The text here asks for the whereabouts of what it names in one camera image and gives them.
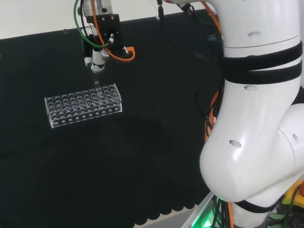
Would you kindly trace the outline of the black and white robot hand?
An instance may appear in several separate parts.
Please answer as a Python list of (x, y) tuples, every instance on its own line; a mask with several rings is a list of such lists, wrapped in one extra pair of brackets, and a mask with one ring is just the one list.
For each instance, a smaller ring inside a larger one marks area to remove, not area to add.
[[(96, 17), (96, 19), (99, 27), (99, 32), (103, 38), (104, 43), (109, 42), (109, 45), (106, 49), (108, 49), (117, 57), (123, 57), (126, 54), (126, 50), (123, 44), (119, 15), (99, 15)], [(81, 29), (81, 32), (89, 41), (101, 46), (102, 43), (98, 36), (93, 16), (86, 17), (86, 21), (87, 23), (92, 24), (92, 26)], [(94, 47), (85, 40), (82, 40), (82, 47), (85, 58), (85, 65), (87, 67), (90, 67), (92, 73), (94, 74), (102, 72), (105, 67), (105, 62), (111, 58), (106, 49)]]

